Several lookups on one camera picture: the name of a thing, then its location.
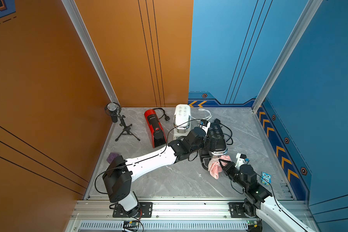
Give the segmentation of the pink towel cloth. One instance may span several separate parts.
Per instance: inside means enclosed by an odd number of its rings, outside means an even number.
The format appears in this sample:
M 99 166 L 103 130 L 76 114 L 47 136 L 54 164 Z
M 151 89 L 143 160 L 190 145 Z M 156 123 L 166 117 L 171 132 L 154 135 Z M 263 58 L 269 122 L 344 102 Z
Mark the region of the pink towel cloth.
M 222 155 L 219 158 L 211 158 L 209 165 L 208 165 L 208 171 L 210 172 L 211 176 L 214 179 L 219 179 L 219 173 L 222 172 L 222 169 L 221 169 L 219 162 L 218 162 L 219 159 L 231 161 L 231 158 L 228 155 Z

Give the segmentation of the white coffee machine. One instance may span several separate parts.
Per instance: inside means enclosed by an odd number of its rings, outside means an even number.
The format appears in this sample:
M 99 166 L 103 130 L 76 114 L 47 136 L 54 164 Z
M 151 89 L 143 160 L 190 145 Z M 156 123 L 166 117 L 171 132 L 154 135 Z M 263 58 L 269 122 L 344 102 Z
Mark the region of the white coffee machine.
M 178 104 L 174 113 L 174 140 L 187 136 L 191 126 L 191 111 L 187 104 Z

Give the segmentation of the black coffee machine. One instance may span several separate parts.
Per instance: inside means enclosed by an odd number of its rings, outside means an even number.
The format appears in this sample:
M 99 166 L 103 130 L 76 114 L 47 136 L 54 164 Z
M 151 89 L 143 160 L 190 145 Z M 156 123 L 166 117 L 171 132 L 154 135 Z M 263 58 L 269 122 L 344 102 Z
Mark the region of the black coffee machine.
M 215 119 L 210 123 L 208 130 L 208 141 L 204 149 L 199 151 L 202 167 L 207 170 L 212 158 L 220 158 L 228 152 L 226 139 L 222 130 L 220 120 Z

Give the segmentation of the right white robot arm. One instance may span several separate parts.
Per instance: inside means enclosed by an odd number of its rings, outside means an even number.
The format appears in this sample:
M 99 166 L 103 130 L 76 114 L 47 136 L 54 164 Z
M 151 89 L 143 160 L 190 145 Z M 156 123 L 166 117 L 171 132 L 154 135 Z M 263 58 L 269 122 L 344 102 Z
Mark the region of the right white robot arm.
M 237 163 L 219 159 L 220 167 L 231 183 L 242 187 L 246 198 L 242 206 L 247 217 L 258 217 L 276 232 L 312 232 L 295 215 L 290 213 L 276 198 L 272 191 L 258 182 L 261 177 L 251 165 L 239 158 Z

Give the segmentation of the red Nespresso coffee machine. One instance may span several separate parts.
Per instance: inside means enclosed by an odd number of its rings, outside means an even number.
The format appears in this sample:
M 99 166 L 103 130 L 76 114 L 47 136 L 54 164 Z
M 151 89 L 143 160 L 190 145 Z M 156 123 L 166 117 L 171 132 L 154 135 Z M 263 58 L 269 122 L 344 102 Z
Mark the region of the red Nespresso coffee machine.
M 148 137 L 151 141 L 152 147 L 157 148 L 166 144 L 167 139 L 164 129 L 153 109 L 149 109 L 144 113 L 147 122 Z

